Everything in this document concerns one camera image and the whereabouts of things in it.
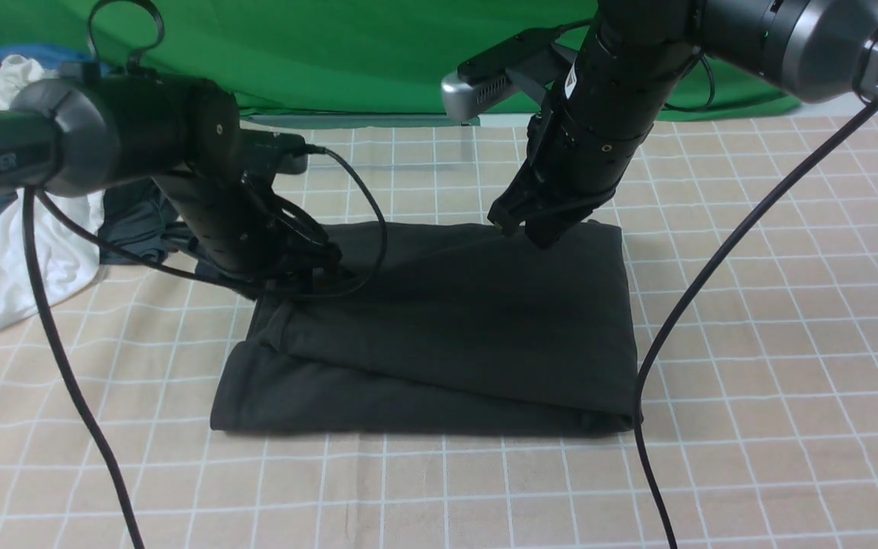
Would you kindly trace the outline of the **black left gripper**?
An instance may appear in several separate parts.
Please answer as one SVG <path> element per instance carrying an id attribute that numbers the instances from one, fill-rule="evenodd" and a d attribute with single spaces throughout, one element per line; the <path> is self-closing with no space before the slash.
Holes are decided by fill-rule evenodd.
<path id="1" fill-rule="evenodd" d="M 240 237 L 238 277 L 268 296 L 316 299 L 351 290 L 356 274 L 342 267 L 341 248 L 321 223 L 275 194 L 250 194 L 250 229 Z"/>

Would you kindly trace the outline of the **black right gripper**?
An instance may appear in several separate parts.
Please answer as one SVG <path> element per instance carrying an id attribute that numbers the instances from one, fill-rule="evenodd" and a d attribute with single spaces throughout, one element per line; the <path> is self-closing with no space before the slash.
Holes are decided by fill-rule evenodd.
<path id="1" fill-rule="evenodd" d="M 487 220 L 503 236 L 513 236 L 523 228 L 534 246 L 547 249 L 610 201 L 615 191 L 613 186 L 596 194 L 579 194 L 568 185 L 548 185 L 537 177 L 534 167 L 523 164 L 508 188 L 492 202 Z"/>

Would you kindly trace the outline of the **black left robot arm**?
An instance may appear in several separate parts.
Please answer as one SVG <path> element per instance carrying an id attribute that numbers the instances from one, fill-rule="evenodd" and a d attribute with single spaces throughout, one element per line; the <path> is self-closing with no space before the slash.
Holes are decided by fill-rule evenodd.
<path id="1" fill-rule="evenodd" d="M 0 111 L 0 195 L 87 197 L 148 178 L 180 216 L 168 247 L 234 291 L 338 297 L 361 279 L 323 226 L 272 188 L 320 152 L 296 134 L 241 128 L 234 97 L 205 79 L 51 78 Z"/>

